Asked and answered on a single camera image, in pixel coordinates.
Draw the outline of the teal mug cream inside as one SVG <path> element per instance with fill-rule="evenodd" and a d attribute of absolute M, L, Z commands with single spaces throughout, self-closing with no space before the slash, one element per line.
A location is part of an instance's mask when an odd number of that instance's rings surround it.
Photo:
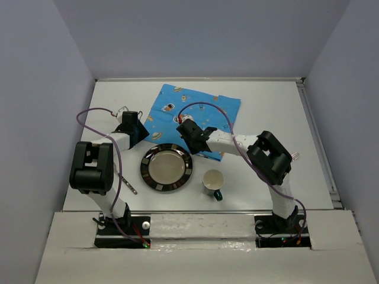
<path fill-rule="evenodd" d="M 207 196 L 213 197 L 216 201 L 223 200 L 221 188 L 224 185 L 224 175 L 222 172 L 212 169 L 205 172 L 203 179 L 203 193 Z"/>

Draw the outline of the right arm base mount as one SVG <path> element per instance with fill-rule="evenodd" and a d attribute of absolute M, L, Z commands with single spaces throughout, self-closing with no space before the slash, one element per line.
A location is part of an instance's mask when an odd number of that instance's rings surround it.
<path fill-rule="evenodd" d="M 302 229 L 303 214 L 296 216 L 289 226 L 276 224 L 271 214 L 256 215 L 254 221 L 258 249 L 311 248 L 309 230 Z"/>

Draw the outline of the silver fork black handle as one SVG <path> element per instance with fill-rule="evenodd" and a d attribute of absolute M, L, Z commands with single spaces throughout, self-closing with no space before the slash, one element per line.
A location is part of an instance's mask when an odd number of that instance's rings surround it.
<path fill-rule="evenodd" d="M 300 157 L 300 153 L 296 152 L 296 153 L 292 154 L 291 156 L 292 156 L 293 160 L 296 160 L 296 159 L 298 159 Z"/>

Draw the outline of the black rimmed cream plate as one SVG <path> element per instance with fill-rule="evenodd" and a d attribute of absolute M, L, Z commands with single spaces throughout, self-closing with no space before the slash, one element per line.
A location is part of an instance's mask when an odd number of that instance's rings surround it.
<path fill-rule="evenodd" d="M 140 163 L 140 174 L 147 186 L 159 192 L 183 187 L 193 171 L 192 157 L 183 147 L 164 143 L 149 149 Z"/>

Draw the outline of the blue space print cloth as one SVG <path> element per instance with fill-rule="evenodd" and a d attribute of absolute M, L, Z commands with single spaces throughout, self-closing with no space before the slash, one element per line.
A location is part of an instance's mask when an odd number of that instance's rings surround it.
<path fill-rule="evenodd" d="M 163 144 L 177 144 L 188 150 L 185 141 L 176 130 L 179 126 L 176 118 L 180 115 L 191 115 L 193 121 L 205 130 L 216 127 L 224 132 L 230 128 L 223 114 L 208 104 L 220 107 L 228 116 L 231 123 L 236 121 L 241 100 L 227 96 L 214 96 L 204 92 L 185 89 L 164 84 L 153 103 L 144 127 L 149 132 L 146 141 Z"/>

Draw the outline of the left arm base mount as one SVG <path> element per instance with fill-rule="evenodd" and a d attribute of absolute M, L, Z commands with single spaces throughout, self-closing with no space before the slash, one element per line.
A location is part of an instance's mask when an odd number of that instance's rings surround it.
<path fill-rule="evenodd" d="M 132 215 L 131 224 L 128 227 L 121 221 L 116 227 L 112 219 L 99 214 L 92 219 L 97 225 L 94 246 L 98 249 L 149 249 L 150 248 L 150 223 L 148 215 Z"/>

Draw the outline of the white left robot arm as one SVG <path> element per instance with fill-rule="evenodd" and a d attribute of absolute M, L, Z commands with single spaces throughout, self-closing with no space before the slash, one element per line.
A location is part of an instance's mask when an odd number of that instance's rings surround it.
<path fill-rule="evenodd" d="M 144 140 L 149 132 L 140 121 L 140 113 L 126 107 L 112 112 L 99 108 L 117 119 L 118 126 L 110 133 L 102 133 L 80 120 L 84 110 L 76 116 L 77 122 L 101 138 L 95 141 L 79 141 L 75 146 L 69 184 L 81 194 L 90 197 L 104 216 L 104 225 L 110 224 L 119 234 L 131 227 L 131 212 L 126 202 L 120 198 L 123 182 L 121 153 L 131 150 Z"/>

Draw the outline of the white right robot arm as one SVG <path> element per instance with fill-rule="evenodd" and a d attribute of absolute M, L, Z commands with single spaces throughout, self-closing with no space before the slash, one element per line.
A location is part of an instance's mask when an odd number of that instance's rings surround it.
<path fill-rule="evenodd" d="M 292 155 L 269 131 L 260 135 L 237 135 L 216 127 L 201 129 L 193 120 L 185 120 L 176 128 L 192 154 L 199 152 L 228 153 L 242 157 L 268 185 L 272 200 L 272 224 L 286 232 L 293 225 L 298 206 L 291 192 Z"/>

